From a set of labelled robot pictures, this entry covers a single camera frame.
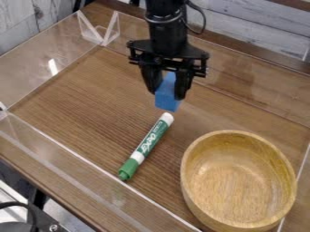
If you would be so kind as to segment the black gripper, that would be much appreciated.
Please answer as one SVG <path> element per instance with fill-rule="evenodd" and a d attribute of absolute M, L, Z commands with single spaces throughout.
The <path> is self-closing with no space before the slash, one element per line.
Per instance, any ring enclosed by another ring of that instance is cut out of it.
<path fill-rule="evenodd" d="M 144 84 L 151 94 L 161 85 L 161 69 L 176 72 L 183 68 L 175 73 L 173 83 L 173 98 L 181 101 L 185 98 L 187 90 L 191 88 L 193 75 L 205 77 L 209 55 L 189 43 L 176 54 L 153 52 L 148 40 L 128 41 L 127 48 L 129 49 L 128 59 L 132 64 L 139 64 L 143 54 L 151 56 L 145 64 L 139 66 Z"/>

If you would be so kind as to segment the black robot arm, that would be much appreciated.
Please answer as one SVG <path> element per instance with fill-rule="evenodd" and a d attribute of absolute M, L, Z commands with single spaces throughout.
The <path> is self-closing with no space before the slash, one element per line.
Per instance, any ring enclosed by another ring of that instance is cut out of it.
<path fill-rule="evenodd" d="M 139 66 L 144 84 L 151 93 L 159 89 L 161 72 L 175 74 L 173 98 L 183 100 L 195 77 L 205 77 L 209 54 L 187 40 L 187 32 L 195 31 L 187 24 L 187 7 L 205 20 L 204 13 L 189 0 L 145 0 L 144 19 L 148 24 L 148 39 L 127 42 L 128 60 Z"/>

